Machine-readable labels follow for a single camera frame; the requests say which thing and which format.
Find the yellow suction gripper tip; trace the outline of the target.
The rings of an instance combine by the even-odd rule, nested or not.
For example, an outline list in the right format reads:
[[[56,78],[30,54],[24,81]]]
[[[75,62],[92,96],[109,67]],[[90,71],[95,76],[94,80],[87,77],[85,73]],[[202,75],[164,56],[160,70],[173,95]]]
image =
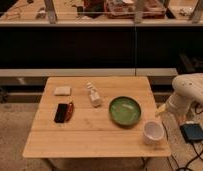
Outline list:
[[[161,106],[159,106],[159,108],[155,113],[155,116],[158,117],[159,115],[161,115],[165,111],[165,108],[166,108],[165,104],[162,104]]]

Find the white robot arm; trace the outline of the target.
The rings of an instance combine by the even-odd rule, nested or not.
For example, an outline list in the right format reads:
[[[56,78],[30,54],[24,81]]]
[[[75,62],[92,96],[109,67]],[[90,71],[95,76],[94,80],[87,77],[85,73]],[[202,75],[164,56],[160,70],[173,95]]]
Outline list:
[[[203,106],[203,73],[182,74],[172,80],[174,92],[161,105],[155,116],[167,111],[176,116],[186,115],[193,102]]]

